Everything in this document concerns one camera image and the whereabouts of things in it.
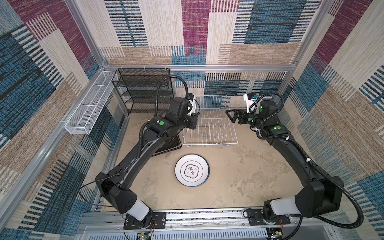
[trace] black flexible conduit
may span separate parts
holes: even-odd
[[[273,95],[277,95],[281,98],[281,106],[280,108],[274,112],[273,114],[269,115],[268,117],[266,117],[258,126],[258,129],[257,129],[257,132],[256,132],[256,135],[259,139],[262,139],[262,140],[266,140],[266,139],[272,139],[272,138],[276,138],[276,137],[280,137],[280,138],[287,138],[287,136],[285,135],[274,135],[274,136],[267,136],[267,137],[262,137],[260,135],[260,128],[262,127],[262,124],[265,123],[265,121],[271,117],[273,117],[274,115],[276,115],[278,112],[281,111],[281,109],[283,108],[284,106],[284,99],[282,98],[282,96],[278,93],[270,93],[270,94],[273,94]],[[364,215],[363,215],[363,212],[361,210],[361,207],[360,205],[358,204],[358,202],[352,197],[352,195],[344,189],[343,186],[341,186],[340,184],[338,184],[335,180],[332,179],[332,177],[327,174],[325,171],[323,171],[320,167],[318,167],[318,165],[312,161],[310,159],[310,157],[308,156],[308,154],[304,151],[304,149],[300,146],[300,144],[298,142],[296,142],[293,138],[289,138],[288,141],[292,142],[300,151],[300,153],[302,154],[302,156],[304,157],[304,159],[307,159],[307,163],[312,167],[314,168],[318,173],[320,173],[320,175],[322,175],[325,179],[327,179],[328,181],[330,181],[332,184],[334,184],[338,189],[340,189],[344,195],[351,201],[351,203],[353,204],[353,206],[355,207],[356,209],[356,212],[358,214],[358,217],[356,219],[356,221],[354,223],[348,223],[348,224],[344,224],[344,223],[338,223],[338,222],[334,222],[332,220],[329,220],[327,218],[324,218],[322,216],[315,216],[315,218],[317,219],[320,219],[326,223],[329,223],[331,225],[334,225],[336,227],[341,227],[341,228],[357,228],[359,226],[361,226],[361,224],[363,223],[364,221]]]
[[[156,97],[155,97],[155,115],[154,117],[157,116],[157,108],[158,108],[158,98],[159,98],[159,90],[160,90],[160,86],[161,84],[163,84],[163,82],[165,82],[166,80],[168,79],[171,79],[171,78],[177,78],[179,79],[183,84],[184,84],[184,88],[185,88],[185,99],[188,99],[188,86],[187,86],[187,83],[184,81],[184,79],[182,79],[181,77],[179,76],[176,76],[176,75],[171,75],[171,76],[168,76],[166,78],[164,78],[163,80],[161,80],[159,82],[159,84],[157,85],[157,89],[156,89]]]
[[[288,239],[290,239],[291,237],[293,237],[293,236],[297,233],[297,231],[299,230],[302,221],[303,221],[303,217],[300,217],[300,219],[299,219],[299,223],[297,224],[295,230],[293,230],[293,232],[291,232],[290,235],[286,236],[286,237],[283,238],[282,240],[288,240]]]
[[[171,75],[171,76],[167,76],[165,77],[163,80],[161,80],[159,82],[159,84],[157,85],[157,88],[156,88],[156,96],[155,96],[155,115],[154,117],[157,116],[157,109],[158,109],[158,99],[159,99],[159,90],[160,90],[160,87],[161,87],[161,84],[163,84],[163,82],[165,82],[166,80],[168,79],[171,79],[171,78],[177,78],[179,79],[183,84],[184,84],[184,88],[185,88],[185,99],[188,99],[188,86],[187,86],[187,83],[185,82],[184,79],[182,79],[181,77],[179,76],[176,76],[176,75]],[[143,137],[143,131],[144,131],[144,128],[145,126],[147,126],[149,123],[146,122],[144,123],[141,128],[140,128],[140,132],[139,132],[139,142],[137,143],[138,144],[138,149],[137,149],[137,154],[136,154],[136,159],[139,159],[140,155],[141,155],[141,148],[143,146],[143,142],[142,142],[142,137]]]

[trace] brown stained surface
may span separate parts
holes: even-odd
[[[152,117],[131,115],[116,164],[136,145],[141,125]],[[293,197],[301,190],[295,172],[277,150],[257,139],[248,125],[237,124],[235,129],[238,144],[183,146],[150,158],[131,190],[152,209],[261,206],[265,200]],[[209,163],[209,178],[199,187],[183,186],[175,177],[176,162],[186,154],[199,154]]]

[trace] plate with chinese characters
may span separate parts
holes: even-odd
[[[175,166],[177,180],[187,187],[198,187],[209,177],[209,164],[205,158],[188,154],[179,159]]]

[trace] black mounting plate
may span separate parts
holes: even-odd
[[[156,221],[155,229],[162,229],[166,227],[166,220],[167,220],[167,213],[166,212],[154,212],[152,214],[152,219]],[[151,221],[149,226],[145,229],[151,229],[153,226],[154,221]],[[126,221],[124,222],[124,230],[144,230],[139,227],[140,222],[132,217],[131,215],[128,215]]]
[[[247,216],[250,216],[248,218],[249,225],[251,226],[258,226],[258,225],[267,225],[263,221],[263,209],[247,209],[246,213]],[[291,220],[289,220],[289,217],[286,216],[280,216],[280,219],[282,220],[283,224],[291,224]]]

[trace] white wall-mounted basket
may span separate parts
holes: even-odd
[[[90,134],[105,102],[113,89],[115,72],[103,71],[65,124],[70,134]]]

